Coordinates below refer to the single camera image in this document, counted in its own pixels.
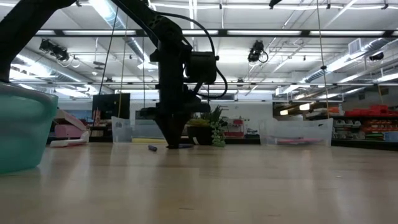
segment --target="hanging wire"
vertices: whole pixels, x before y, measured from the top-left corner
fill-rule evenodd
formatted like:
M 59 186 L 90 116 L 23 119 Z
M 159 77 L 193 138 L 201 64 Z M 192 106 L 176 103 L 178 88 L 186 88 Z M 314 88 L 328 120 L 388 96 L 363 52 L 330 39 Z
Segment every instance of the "hanging wire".
M 118 17 L 118 12 L 119 12 L 119 7 L 116 9 L 115 18 Z M 103 70 L 103 73 L 102 73 L 101 85 L 99 86 L 98 95 L 101 94 L 102 86 L 104 85 L 104 77 L 105 77 L 106 65 L 108 64 L 108 58 L 109 58 L 109 53 L 110 53 L 111 47 L 112 47 L 112 40 L 113 40 L 113 34 L 114 34 L 115 27 L 116 27 L 116 19 L 113 22 L 111 40 L 109 41 L 109 47 L 108 47 L 108 51 L 106 53 L 105 66 L 104 66 L 104 70 Z M 97 117 L 97 111 L 98 111 L 98 108 L 96 108 L 95 111 L 94 111 L 93 125 L 91 126 L 92 128 L 94 128 L 94 126 L 95 126 L 95 120 L 96 120 L 96 117 Z
M 377 87 L 379 88 L 379 96 L 380 96 L 380 101 L 381 101 L 381 104 L 383 105 L 383 104 L 384 104 L 384 101 L 383 101 L 383 96 L 381 95 L 381 89 L 380 89 L 380 85 L 379 85 L 379 84 L 377 84 Z
M 326 108 L 327 108 L 327 115 L 328 119 L 330 118 L 329 115 L 329 100 L 328 100 L 328 87 L 326 86 L 326 66 L 325 66 L 325 60 L 323 59 L 323 46 L 322 46 L 322 34 L 321 34 L 321 19 L 319 16 L 319 0 L 317 0 L 317 15 L 318 15 L 318 28 L 319 28 L 319 42 L 320 42 L 320 47 L 321 47 L 321 59 L 322 59 L 322 71 L 323 71 L 323 83 L 325 84 L 325 90 L 326 90 Z
M 126 16 L 126 31 L 124 32 L 124 38 L 127 39 L 127 25 L 129 23 L 129 16 Z M 122 107 L 122 89 L 123 89 L 123 75 L 124 75 L 124 61 L 126 59 L 126 45 L 127 43 L 124 42 L 124 49 L 123 49 L 123 61 L 122 61 L 122 79 L 120 81 L 120 94 L 119 94 L 119 112 L 118 118 L 120 118 L 120 111 Z
M 145 39 L 142 38 L 142 50 L 144 50 L 144 42 Z M 144 54 L 142 55 L 142 84 L 144 85 L 144 108 L 145 108 L 145 102 L 146 102 L 146 97 L 145 97 L 145 58 L 144 58 Z

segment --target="ceiling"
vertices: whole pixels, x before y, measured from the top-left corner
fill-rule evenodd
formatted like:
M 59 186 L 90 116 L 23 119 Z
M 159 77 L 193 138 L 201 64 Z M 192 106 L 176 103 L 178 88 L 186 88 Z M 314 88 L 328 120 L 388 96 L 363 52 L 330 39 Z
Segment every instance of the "ceiling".
M 109 24 L 93 7 L 95 1 L 106 0 L 82 1 L 82 7 L 72 5 L 58 10 L 42 29 L 110 29 Z M 191 8 L 189 6 L 190 1 L 194 5 Z M 321 9 L 319 9 L 320 27 L 322 29 L 388 30 L 398 27 L 396 19 L 398 0 L 388 0 L 389 8 L 385 10 L 380 9 L 384 5 L 383 0 L 331 0 L 333 6 L 331 9 L 323 7 L 326 6 L 328 1 L 319 0 L 319 2 L 321 5 Z M 12 5 L 16 3 L 17 1 L 0 0 L 0 16 L 4 17 L 12 9 Z M 222 0 L 223 9 L 218 8 L 219 3 L 219 0 L 197 0 L 195 7 L 195 0 L 152 0 L 151 2 L 152 8 L 156 11 L 192 17 L 207 29 L 319 29 L 317 10 L 311 8 L 317 5 L 316 0 L 283 0 L 278 4 L 280 8 L 275 7 L 273 10 L 264 9 L 269 3 L 266 0 Z M 122 19 L 127 18 L 123 12 L 120 12 L 119 16 Z M 187 21 L 174 18 L 171 18 L 171 20 L 182 29 L 192 28 Z M 140 29 L 131 19 L 128 19 L 125 23 L 129 29 Z M 62 47 L 66 47 L 68 53 L 79 59 L 80 63 L 77 60 L 72 63 L 70 63 L 71 61 L 62 63 L 64 67 L 68 65 L 67 70 L 82 75 L 88 80 L 101 81 L 103 71 L 94 69 L 96 65 L 93 62 L 95 60 L 106 62 L 106 53 L 111 38 L 98 38 L 97 51 L 96 38 L 94 37 L 51 37 L 49 39 Z M 211 50 L 206 37 L 189 37 L 187 39 L 199 51 Z M 324 60 L 333 60 L 333 58 L 344 55 L 348 51 L 348 44 L 354 39 L 322 39 Z M 269 54 L 269 61 L 262 65 L 255 65 L 253 68 L 248 63 L 247 57 L 249 49 L 256 40 L 263 41 L 266 52 Z M 26 45 L 26 49 L 42 54 L 39 50 L 41 41 L 42 37 L 33 37 Z M 154 45 L 147 37 L 135 37 L 135 41 L 147 55 L 155 50 Z M 308 75 L 309 71 L 320 68 L 322 65 L 319 38 L 214 37 L 213 42 L 216 54 L 220 56 L 217 66 L 229 82 L 236 82 L 238 78 L 243 78 L 245 82 L 299 82 Z M 154 88 L 154 85 L 151 85 L 150 82 L 158 80 L 157 70 L 140 69 L 138 67 L 141 64 L 139 56 L 128 46 L 124 52 L 124 47 L 125 41 L 123 41 L 123 38 L 115 37 L 112 39 L 105 77 L 119 82 L 123 73 L 124 81 L 141 82 L 145 80 L 145 82 L 148 82 L 147 85 L 140 86 L 124 85 L 123 89 Z M 394 59 L 396 53 L 398 52 L 395 48 L 388 48 L 385 58 Z M 38 62 L 48 59 L 52 61 L 52 68 L 57 69 L 59 66 L 50 55 L 44 55 L 43 58 Z M 337 82 L 365 70 L 369 66 L 376 66 L 378 63 L 381 62 L 369 62 L 365 65 L 363 59 L 356 60 L 349 66 L 334 71 L 332 75 L 328 76 L 327 80 L 328 82 Z M 55 82 L 57 79 L 64 81 L 58 76 L 53 79 Z M 54 88 L 53 85 L 41 87 Z M 256 87 L 256 90 L 275 90 L 277 87 L 277 85 L 261 85 Z M 223 87 L 213 86 L 211 88 L 222 89 Z M 120 86 L 110 86 L 110 90 L 118 89 L 120 89 Z

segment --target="ceiling light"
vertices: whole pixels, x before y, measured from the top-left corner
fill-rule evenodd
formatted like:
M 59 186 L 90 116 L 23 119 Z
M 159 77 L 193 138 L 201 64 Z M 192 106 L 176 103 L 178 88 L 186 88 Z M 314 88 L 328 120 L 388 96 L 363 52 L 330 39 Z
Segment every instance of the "ceiling light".
M 18 84 L 18 85 L 21 87 L 24 87 L 25 89 L 28 89 L 28 90 L 35 90 L 34 88 L 30 87 L 29 85 L 25 85 L 25 84 Z
M 10 70 L 10 79 L 17 79 L 17 80 L 35 80 L 32 75 L 28 75 L 25 73 L 17 72 L 13 69 Z
M 149 62 L 144 62 L 142 64 L 139 64 L 137 67 L 139 69 L 141 69 L 141 70 L 144 69 L 144 67 L 145 67 L 145 69 L 148 69 L 148 70 L 156 70 L 156 69 L 158 69 L 157 65 L 151 64 Z
M 345 92 L 344 94 L 355 93 L 355 92 L 357 92 L 357 91 L 359 91 L 359 90 L 363 90 L 363 89 L 364 89 L 364 87 L 362 87 L 362 88 L 357 88 L 357 89 L 354 89 L 354 90 L 347 91 L 347 92 Z
M 64 30 L 65 35 L 112 35 L 111 30 Z M 113 35 L 135 35 L 134 30 L 114 30 Z
M 310 109 L 310 104 L 307 103 L 307 104 L 304 104 L 304 105 L 300 105 L 299 108 L 300 108 L 301 111 L 309 110 Z
M 300 35 L 299 30 L 229 30 L 228 35 Z
M 321 32 L 321 35 L 354 35 L 354 36 L 367 36 L 367 35 L 383 35 L 385 31 L 364 31 L 364 30 L 339 30 L 339 31 L 333 31 L 333 30 L 323 30 Z M 310 31 L 310 35 L 319 35 L 319 31 Z
M 391 75 L 384 75 L 383 77 L 378 78 L 376 81 L 377 82 L 385 82 L 385 81 L 393 80 L 396 78 L 398 78 L 398 73 L 391 74 Z
M 296 100 L 299 100 L 299 99 L 304 98 L 304 97 L 305 97 L 304 94 L 300 94 L 299 96 L 296 96 L 295 99 L 296 99 Z
M 222 55 L 217 63 L 248 63 L 247 55 Z
M 359 77 L 359 75 L 352 75 L 352 76 L 349 76 L 347 78 L 344 78 L 344 79 L 340 80 L 339 83 L 349 82 L 349 81 L 354 80 L 354 79 L 356 79 L 358 77 Z
M 81 98 L 86 98 L 87 95 L 84 93 L 80 93 L 79 91 L 76 90 L 70 90 L 70 89 L 66 89 L 66 88 L 56 88 L 55 89 L 57 92 L 62 93 L 64 95 L 67 96 L 72 96 L 72 97 L 81 97 Z
M 335 97 L 335 96 L 338 96 L 338 94 L 337 93 L 330 93 L 330 94 L 328 94 L 327 98 L 332 98 L 332 97 Z M 326 99 L 326 95 L 319 96 L 318 98 L 319 99 Z
M 350 7 L 351 10 L 368 10 L 368 9 L 381 9 L 383 6 L 364 6 L 364 7 Z
M 217 35 L 218 30 L 208 30 L 207 31 L 210 35 Z M 205 31 L 203 30 L 183 30 L 183 35 L 206 35 Z
M 289 114 L 289 112 L 287 111 L 287 110 L 284 110 L 284 111 L 280 111 L 280 115 L 288 115 Z
M 54 30 L 39 30 L 36 35 L 55 35 Z

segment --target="fluorescent light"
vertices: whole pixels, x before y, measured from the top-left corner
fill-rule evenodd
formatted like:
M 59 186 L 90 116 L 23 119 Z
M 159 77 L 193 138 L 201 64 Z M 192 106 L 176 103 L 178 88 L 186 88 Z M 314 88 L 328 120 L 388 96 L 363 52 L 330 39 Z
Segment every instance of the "fluorescent light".
M 296 97 L 295 97 L 295 100 L 299 100 L 299 99 L 304 98 L 304 97 L 305 97 L 304 94 L 300 94 L 299 96 L 296 96 Z
M 223 6 L 225 9 L 269 9 L 268 5 L 265 4 L 232 4 Z
M 218 30 L 208 30 L 210 35 L 217 35 Z M 182 31 L 183 35 L 206 35 L 205 31 L 203 30 L 183 30 Z
M 10 79 L 17 79 L 17 80 L 36 80 L 32 75 L 24 74 L 21 72 L 17 72 L 13 69 L 10 69 Z
M 35 90 L 34 88 L 30 87 L 29 85 L 25 85 L 25 84 L 18 84 L 18 85 L 21 87 L 24 87 L 25 89 L 28 89 L 28 90 Z
M 310 109 L 310 104 L 309 103 L 307 103 L 307 104 L 304 104 L 304 105 L 300 105 L 300 110 L 309 110 Z
M 5 7 L 14 7 L 16 4 L 12 3 L 0 3 L 0 6 L 5 6 Z
M 284 110 L 284 111 L 280 111 L 280 115 L 288 115 L 289 114 L 289 112 L 287 111 L 287 110 Z
M 328 94 L 328 98 L 332 98 L 332 97 L 335 97 L 335 96 L 338 96 L 338 94 L 337 93 Z M 319 99 L 326 99 L 326 95 L 319 96 L 318 98 Z
M 333 31 L 333 30 L 323 30 L 321 32 L 322 35 L 355 35 L 355 36 L 362 36 L 362 35 L 383 35 L 384 31 L 362 31 L 362 30 L 339 30 L 339 31 Z M 310 31 L 310 35 L 319 35 L 319 31 Z
M 347 91 L 347 92 L 345 92 L 344 94 L 355 93 L 355 92 L 357 92 L 357 91 L 359 91 L 359 90 L 363 90 L 363 89 L 364 89 L 364 87 L 362 87 L 362 88 L 356 88 L 356 89 L 354 89 L 354 90 Z
M 381 9 L 384 6 L 364 6 L 364 7 L 350 7 L 351 10 L 368 10 L 368 9 Z
M 137 67 L 138 67 L 139 69 L 141 69 L 141 70 L 144 69 L 144 67 L 145 67 L 145 69 L 149 69 L 149 70 L 156 70 L 156 69 L 158 69 L 158 66 L 157 66 L 157 65 L 151 64 L 151 63 L 149 63 L 149 62 L 144 62 L 144 63 L 138 65 Z
M 229 30 L 228 35 L 300 35 L 299 30 Z
M 248 55 L 222 55 L 217 63 L 248 63 Z
M 79 91 L 76 90 L 70 90 L 66 88 L 56 88 L 55 89 L 57 92 L 62 93 L 67 96 L 72 96 L 72 97 L 81 97 L 81 98 L 86 98 L 87 95 L 84 93 L 80 93 Z
M 39 30 L 36 35 L 55 35 L 54 30 Z
M 64 30 L 63 33 L 65 35 L 112 35 L 111 30 Z M 135 35 L 136 31 L 134 30 L 115 30 L 113 31 L 113 35 Z
M 377 82 L 385 82 L 385 81 L 389 81 L 389 80 L 393 80 L 398 78 L 398 73 L 392 74 L 392 75 L 384 75 L 381 78 L 378 78 L 376 81 Z
M 359 75 L 352 75 L 352 76 L 349 76 L 347 78 L 344 78 L 344 79 L 340 80 L 339 83 L 349 82 L 349 81 L 354 80 L 354 79 L 356 79 L 358 77 L 359 77 Z

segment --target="green plant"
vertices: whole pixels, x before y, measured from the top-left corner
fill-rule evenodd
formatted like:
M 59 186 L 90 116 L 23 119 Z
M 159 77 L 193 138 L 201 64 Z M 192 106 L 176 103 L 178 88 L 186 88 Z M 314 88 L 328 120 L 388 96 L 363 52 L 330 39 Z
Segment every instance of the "green plant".
M 200 117 L 194 114 L 187 124 L 190 126 L 209 127 L 211 123 L 218 123 L 220 121 L 222 111 L 223 109 L 218 105 L 209 113 L 201 113 Z
M 218 105 L 213 111 L 210 111 L 209 113 L 202 113 L 200 118 L 208 120 L 211 123 L 218 122 L 220 120 L 221 112 L 223 112 L 223 109 L 221 109 L 221 106 Z
M 187 125 L 196 126 L 196 127 L 209 127 L 210 122 L 201 118 L 193 118 L 187 122 Z
M 212 122 L 210 123 L 212 130 L 211 137 L 213 138 L 213 145 L 216 147 L 225 147 L 225 136 L 223 130 L 221 130 L 220 122 Z

